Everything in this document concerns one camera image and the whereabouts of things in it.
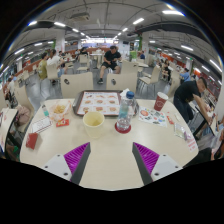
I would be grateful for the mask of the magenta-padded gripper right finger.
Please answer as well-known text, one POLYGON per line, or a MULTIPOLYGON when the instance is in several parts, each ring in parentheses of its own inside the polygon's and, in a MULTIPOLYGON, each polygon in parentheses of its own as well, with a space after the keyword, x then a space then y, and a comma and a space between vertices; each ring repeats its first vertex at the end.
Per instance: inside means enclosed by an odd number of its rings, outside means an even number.
POLYGON ((144 185, 182 169, 169 155, 158 154, 136 142, 133 143, 132 153, 144 185))

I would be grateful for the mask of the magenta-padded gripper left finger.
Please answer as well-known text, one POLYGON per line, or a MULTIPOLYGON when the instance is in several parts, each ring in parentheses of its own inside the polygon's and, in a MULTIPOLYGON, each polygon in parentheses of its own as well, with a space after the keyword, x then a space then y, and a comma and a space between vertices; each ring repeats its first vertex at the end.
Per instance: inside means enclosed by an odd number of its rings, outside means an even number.
POLYGON ((87 142, 66 154, 56 154, 42 169, 78 185, 90 152, 90 143, 87 142))

